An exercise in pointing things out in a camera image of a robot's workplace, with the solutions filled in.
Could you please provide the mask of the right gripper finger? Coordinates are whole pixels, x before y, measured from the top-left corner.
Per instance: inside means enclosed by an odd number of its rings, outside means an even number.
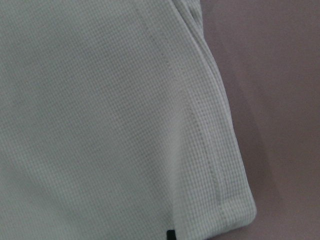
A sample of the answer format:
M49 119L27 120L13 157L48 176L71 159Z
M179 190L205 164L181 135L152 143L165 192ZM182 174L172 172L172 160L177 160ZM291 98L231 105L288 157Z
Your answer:
M166 240L176 240L176 231L174 229L166 232Z

